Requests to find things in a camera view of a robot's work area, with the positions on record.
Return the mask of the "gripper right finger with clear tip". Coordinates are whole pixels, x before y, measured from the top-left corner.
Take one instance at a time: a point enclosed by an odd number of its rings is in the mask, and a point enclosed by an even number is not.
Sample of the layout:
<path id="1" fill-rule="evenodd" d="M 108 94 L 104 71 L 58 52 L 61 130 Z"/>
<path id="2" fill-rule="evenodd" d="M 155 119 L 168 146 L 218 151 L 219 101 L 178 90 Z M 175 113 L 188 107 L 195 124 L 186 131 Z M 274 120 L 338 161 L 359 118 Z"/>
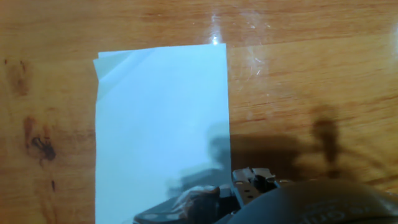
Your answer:
<path id="1" fill-rule="evenodd" d="M 260 193 L 266 193 L 291 184 L 291 181 L 288 179 L 277 179 L 276 176 L 266 168 L 253 168 L 252 173 L 254 177 L 251 179 L 251 185 Z"/>

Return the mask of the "gripper left finger with clear tip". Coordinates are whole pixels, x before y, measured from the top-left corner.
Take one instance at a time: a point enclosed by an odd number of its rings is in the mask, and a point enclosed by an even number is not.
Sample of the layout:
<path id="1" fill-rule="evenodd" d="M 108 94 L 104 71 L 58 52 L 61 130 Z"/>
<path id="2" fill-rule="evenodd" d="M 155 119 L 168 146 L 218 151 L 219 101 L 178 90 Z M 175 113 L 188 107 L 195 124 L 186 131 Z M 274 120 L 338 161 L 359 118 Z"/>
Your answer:
<path id="1" fill-rule="evenodd" d="M 255 177 L 252 168 L 235 170 L 231 184 L 192 187 L 135 215 L 133 224 L 217 223 L 230 218 L 258 195 L 252 185 Z"/>

